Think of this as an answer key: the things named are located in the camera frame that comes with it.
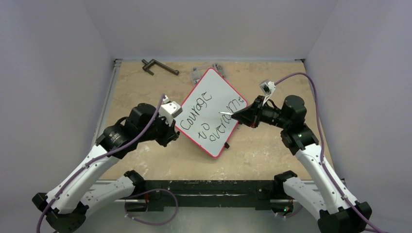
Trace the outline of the red framed whiteboard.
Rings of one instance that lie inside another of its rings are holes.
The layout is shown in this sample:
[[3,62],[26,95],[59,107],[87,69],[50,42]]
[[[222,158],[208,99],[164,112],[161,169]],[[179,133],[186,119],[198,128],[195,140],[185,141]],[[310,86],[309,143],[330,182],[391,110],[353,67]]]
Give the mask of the red framed whiteboard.
[[247,105],[226,79],[209,68],[182,102],[183,112],[175,118],[175,126],[209,156],[217,158],[238,124],[219,112],[234,113]]

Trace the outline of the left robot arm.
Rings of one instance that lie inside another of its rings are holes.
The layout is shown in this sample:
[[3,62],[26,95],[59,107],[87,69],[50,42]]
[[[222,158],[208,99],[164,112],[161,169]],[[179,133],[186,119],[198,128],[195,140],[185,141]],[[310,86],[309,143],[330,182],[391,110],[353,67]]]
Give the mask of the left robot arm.
[[176,140],[179,132],[174,128],[175,118],[181,113],[181,106],[174,101],[164,100],[158,106],[141,103],[128,116],[107,127],[68,177],[51,191],[35,194],[32,201],[41,211],[40,219],[46,220],[56,233],[72,233],[91,214],[115,200],[143,197],[148,202],[146,182],[133,170],[102,187],[92,186],[139,143],[155,141],[165,147]]

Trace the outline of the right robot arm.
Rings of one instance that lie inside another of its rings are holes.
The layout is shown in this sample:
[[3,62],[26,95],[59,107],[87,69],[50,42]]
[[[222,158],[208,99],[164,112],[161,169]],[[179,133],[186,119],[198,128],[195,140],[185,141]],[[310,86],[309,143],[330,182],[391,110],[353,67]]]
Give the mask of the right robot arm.
[[332,170],[321,154],[317,137],[305,123],[306,113],[305,102],[299,96],[287,96],[281,108],[268,105],[263,96],[258,96],[251,105],[231,113],[231,118],[251,128],[260,123],[281,128],[283,144],[304,166],[318,189],[306,187],[294,172],[287,171],[274,177],[276,196],[288,195],[297,200],[317,220],[322,233],[361,233],[372,209],[367,202],[359,202]]

